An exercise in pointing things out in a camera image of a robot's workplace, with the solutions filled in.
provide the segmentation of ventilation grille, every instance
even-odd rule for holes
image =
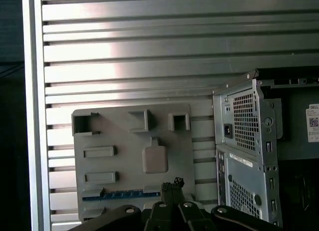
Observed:
[[[260,218],[259,210],[254,206],[253,195],[235,181],[230,186],[230,204],[234,209]]]
[[[254,133],[259,132],[258,118],[254,116],[253,94],[234,98],[235,140],[238,146],[255,150]]]

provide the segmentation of computer tower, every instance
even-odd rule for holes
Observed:
[[[218,202],[318,226],[319,67],[255,69],[213,91]]]

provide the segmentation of blue circuit board strip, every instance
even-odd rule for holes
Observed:
[[[150,198],[159,197],[160,192],[155,193],[143,193],[143,190],[125,190],[106,192],[98,197],[85,197],[83,201],[99,201],[99,200],[115,200],[115,199],[137,199],[137,198]]]

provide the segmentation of dark background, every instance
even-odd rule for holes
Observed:
[[[2,221],[7,230],[31,230],[22,0],[0,0],[0,102]]]

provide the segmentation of sticker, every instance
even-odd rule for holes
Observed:
[[[319,104],[309,105],[306,109],[308,142],[319,142]]]
[[[234,160],[237,160],[238,162],[240,162],[240,163],[242,163],[242,164],[244,164],[244,165],[247,165],[247,166],[249,166],[249,167],[253,167],[253,163],[251,163],[251,162],[249,162],[248,160],[245,160],[245,159],[243,159],[243,158],[240,158],[240,157],[238,157],[238,156],[236,156],[236,155],[233,155],[233,154],[229,154],[229,156],[231,157],[231,158],[233,158]]]

